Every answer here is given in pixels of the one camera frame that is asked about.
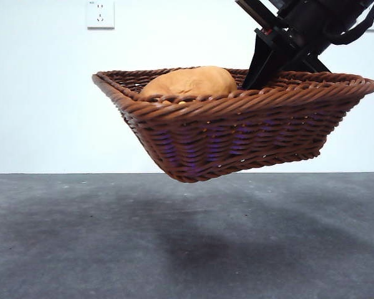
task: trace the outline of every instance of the black strap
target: black strap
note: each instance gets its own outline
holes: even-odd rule
[[[356,27],[350,29],[344,34],[330,34],[327,32],[327,27],[324,28],[324,35],[326,38],[334,45],[347,45],[354,42],[359,37],[361,37],[368,28],[370,28],[374,23],[374,5],[367,14],[367,17],[359,23]]]

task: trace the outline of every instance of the wall socket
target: wall socket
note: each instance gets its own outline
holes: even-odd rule
[[[115,3],[113,0],[88,0],[86,23],[89,29],[115,28]]]

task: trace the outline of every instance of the wicker basket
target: wicker basket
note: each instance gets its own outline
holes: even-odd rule
[[[316,157],[346,112],[374,92],[374,81],[357,75],[282,72],[262,90],[139,95],[150,80],[172,70],[99,72],[93,80],[154,162],[184,183]],[[247,74],[228,71],[239,86]]]

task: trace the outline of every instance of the woven basket wall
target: woven basket wall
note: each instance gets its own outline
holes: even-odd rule
[[[282,72],[262,90],[139,96],[150,80],[172,70],[99,72],[93,81],[154,162],[185,183],[316,157],[346,112],[374,92],[374,81],[357,75]],[[247,74],[228,71],[239,86]]]

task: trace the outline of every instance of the white wall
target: white wall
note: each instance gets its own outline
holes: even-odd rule
[[[160,172],[90,76],[249,66],[257,25],[233,0],[115,4],[115,30],[88,31],[84,0],[0,0],[0,173]],[[374,79],[374,33],[321,58]],[[254,171],[374,171],[374,94],[320,157]]]

